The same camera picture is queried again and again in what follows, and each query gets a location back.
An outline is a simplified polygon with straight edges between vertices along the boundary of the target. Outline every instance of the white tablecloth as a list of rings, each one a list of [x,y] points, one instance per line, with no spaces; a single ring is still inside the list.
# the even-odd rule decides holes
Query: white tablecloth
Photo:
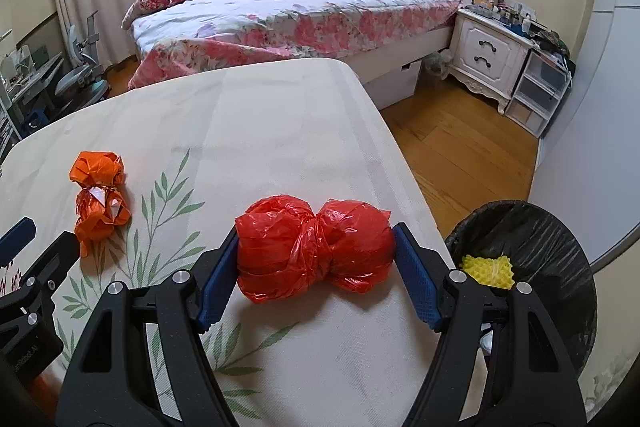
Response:
[[[23,216],[36,239],[7,273],[6,291],[76,222],[68,172],[82,150],[113,151],[126,171],[132,221],[78,262],[54,295],[65,343],[47,370],[60,383],[82,328],[111,280],[157,283],[217,248],[254,201],[292,194],[315,211],[329,198],[391,210],[418,242],[449,254],[391,133],[353,72],[324,58],[243,66],[170,80],[98,103],[20,142],[2,165],[0,235]],[[159,337],[148,328],[163,410],[177,415]],[[203,337],[241,426],[400,425],[426,375],[437,335],[420,322],[394,267],[367,295],[319,283],[254,305],[236,288]],[[465,412],[484,384],[476,364]]]

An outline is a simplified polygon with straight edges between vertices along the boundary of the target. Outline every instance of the mattress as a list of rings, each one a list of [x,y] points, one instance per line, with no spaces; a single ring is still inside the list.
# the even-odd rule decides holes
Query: mattress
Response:
[[[2,165],[0,234],[24,216],[37,234],[7,271],[0,269],[4,291],[60,233],[74,229],[79,189],[68,172],[82,150],[122,156],[132,221],[79,261],[54,294],[65,345],[47,369],[54,386],[111,281],[142,287],[190,267],[265,196],[291,194],[315,211],[328,198],[367,201],[390,210],[392,224],[406,222],[422,246],[452,266],[394,138],[337,60],[171,80],[97,103],[18,143]],[[156,335],[149,326],[156,388],[163,410],[177,416]],[[401,425],[437,340],[416,317],[395,266],[366,295],[318,283],[296,298],[254,305],[236,287],[222,321],[202,338],[242,427]],[[484,385],[481,357],[476,367],[466,414],[478,409]]]
[[[140,17],[129,88],[255,62],[344,58],[446,24],[460,0],[192,0]]]

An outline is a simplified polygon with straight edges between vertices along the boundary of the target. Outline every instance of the black trash bag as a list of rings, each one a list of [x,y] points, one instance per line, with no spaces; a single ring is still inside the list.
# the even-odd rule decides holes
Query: black trash bag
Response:
[[[596,287],[580,244],[562,222],[526,201],[495,201],[473,211],[446,240],[456,266],[464,255],[506,255],[515,282],[536,291],[580,375],[596,339]]]

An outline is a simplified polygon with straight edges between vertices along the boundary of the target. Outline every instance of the yellow sponge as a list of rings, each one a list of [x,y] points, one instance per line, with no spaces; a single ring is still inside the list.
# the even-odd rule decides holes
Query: yellow sponge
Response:
[[[510,290],[513,286],[511,261],[505,255],[498,259],[484,259],[465,255],[460,267],[476,281],[486,286]]]

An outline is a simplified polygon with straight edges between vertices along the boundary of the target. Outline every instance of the drawer handle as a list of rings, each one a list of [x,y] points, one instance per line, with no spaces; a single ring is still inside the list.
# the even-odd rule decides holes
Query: drawer handle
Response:
[[[474,57],[474,60],[476,62],[479,62],[480,60],[484,60],[486,62],[487,68],[491,69],[491,62],[489,62],[486,58],[484,58],[484,57]]]
[[[491,44],[491,42],[487,42],[487,41],[478,41],[478,44],[480,44],[480,47],[484,46],[485,44],[489,44],[491,46],[491,51],[492,52],[496,52],[497,50],[495,49],[494,45]]]

